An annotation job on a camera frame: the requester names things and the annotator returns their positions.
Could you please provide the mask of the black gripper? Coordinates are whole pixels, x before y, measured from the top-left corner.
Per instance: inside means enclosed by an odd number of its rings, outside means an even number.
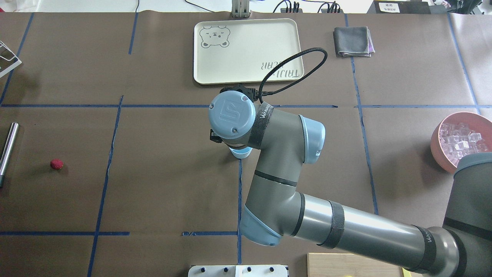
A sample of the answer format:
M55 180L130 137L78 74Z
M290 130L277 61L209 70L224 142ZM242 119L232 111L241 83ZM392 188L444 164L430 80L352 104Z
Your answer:
M223 139L218 134L216 134L213 129L210 130L209 140L218 144L223 143Z

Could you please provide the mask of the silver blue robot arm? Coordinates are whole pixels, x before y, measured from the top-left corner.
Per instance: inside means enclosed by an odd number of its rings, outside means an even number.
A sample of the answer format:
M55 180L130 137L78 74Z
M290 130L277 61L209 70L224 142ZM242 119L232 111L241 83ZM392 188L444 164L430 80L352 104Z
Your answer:
M259 150L243 207L244 237L267 247L293 237L436 277L491 276L491 153L444 175L437 127L457 108L343 109L215 96L211 129Z

